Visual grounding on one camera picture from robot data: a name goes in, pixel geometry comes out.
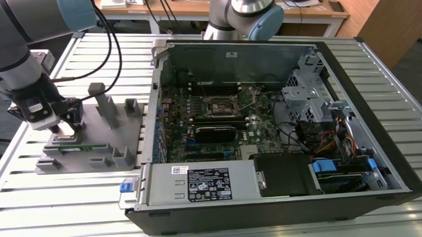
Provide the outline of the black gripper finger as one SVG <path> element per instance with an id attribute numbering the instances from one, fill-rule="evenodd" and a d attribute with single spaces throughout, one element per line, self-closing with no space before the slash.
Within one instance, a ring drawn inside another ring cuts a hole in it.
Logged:
<path id="1" fill-rule="evenodd" d="M 33 130 L 41 131 L 48 129 L 52 133 L 59 133 L 60 128 L 57 124 L 60 123 L 60 117 L 52 110 L 49 104 L 43 106 L 41 103 L 37 103 L 29 106 L 28 118 L 25 118 L 24 113 L 15 103 L 11 103 L 7 112 L 20 120 L 25 121 Z"/>
<path id="2" fill-rule="evenodd" d="M 76 98 L 64 100 L 65 113 L 61 115 L 61 120 L 68 123 L 73 131 L 80 131 L 83 128 L 83 102 Z"/>

